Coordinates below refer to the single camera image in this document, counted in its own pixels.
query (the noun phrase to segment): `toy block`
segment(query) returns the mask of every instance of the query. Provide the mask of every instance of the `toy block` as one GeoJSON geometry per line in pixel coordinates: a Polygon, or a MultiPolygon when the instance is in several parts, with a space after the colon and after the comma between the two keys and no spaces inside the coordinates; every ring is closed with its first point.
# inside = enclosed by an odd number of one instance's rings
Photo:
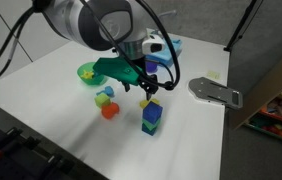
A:
{"type": "MultiPolygon", "coordinates": [[[[151,99],[150,101],[156,103],[157,105],[160,105],[160,101],[157,100],[157,99],[151,99]]],[[[150,101],[148,101],[148,100],[141,101],[140,102],[140,107],[142,109],[144,109],[145,107],[147,107],[147,105],[149,104],[150,101]]]]}
{"type": "Polygon", "coordinates": [[[151,124],[156,124],[156,122],[161,117],[163,108],[154,102],[150,102],[147,107],[143,109],[142,118],[147,120],[151,124]]]}
{"type": "Polygon", "coordinates": [[[106,119],[112,119],[115,114],[120,112],[120,107],[116,103],[111,103],[109,106],[102,106],[101,114],[106,119]]]}
{"type": "Polygon", "coordinates": [[[145,119],[142,119],[142,123],[150,130],[152,131],[154,128],[158,127],[161,123],[161,119],[158,119],[158,121],[155,124],[151,124],[145,119]]]}
{"type": "Polygon", "coordinates": [[[142,131],[153,136],[157,131],[157,128],[152,129],[151,131],[142,123],[142,131]]]}
{"type": "Polygon", "coordinates": [[[104,93],[104,94],[106,94],[109,97],[114,97],[114,91],[113,91],[111,86],[105,87],[105,90],[102,90],[102,91],[98,92],[97,96],[99,96],[101,93],[104,93]]]}
{"type": "Polygon", "coordinates": [[[109,106],[111,104],[110,97],[104,93],[99,94],[94,98],[95,104],[101,108],[102,106],[109,106]]]}

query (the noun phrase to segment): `floor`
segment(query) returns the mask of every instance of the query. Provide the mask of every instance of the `floor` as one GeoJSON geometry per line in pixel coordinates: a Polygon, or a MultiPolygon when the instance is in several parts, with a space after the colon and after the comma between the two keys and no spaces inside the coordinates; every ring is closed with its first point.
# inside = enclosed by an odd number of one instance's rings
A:
{"type": "Polygon", "coordinates": [[[221,180],[282,180],[282,141],[248,127],[228,128],[222,147],[221,180]]]}

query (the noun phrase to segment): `table surface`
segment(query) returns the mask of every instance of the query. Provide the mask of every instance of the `table surface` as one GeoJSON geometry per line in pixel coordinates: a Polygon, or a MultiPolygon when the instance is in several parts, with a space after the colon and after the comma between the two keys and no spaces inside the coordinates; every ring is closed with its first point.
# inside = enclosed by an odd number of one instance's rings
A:
{"type": "MultiPolygon", "coordinates": [[[[90,87],[76,74],[80,65],[113,53],[74,42],[1,79],[0,108],[109,179],[219,179],[225,108],[196,100],[187,84],[212,71],[220,75],[212,80],[226,85],[229,53],[221,45],[171,36],[183,41],[181,80],[174,91],[153,96],[164,108],[153,137],[141,131],[141,88],[126,93],[114,79],[90,87]],[[121,109],[111,121],[94,102],[109,85],[121,109]]],[[[157,74],[159,81],[168,78],[164,69],[157,74]]]]}

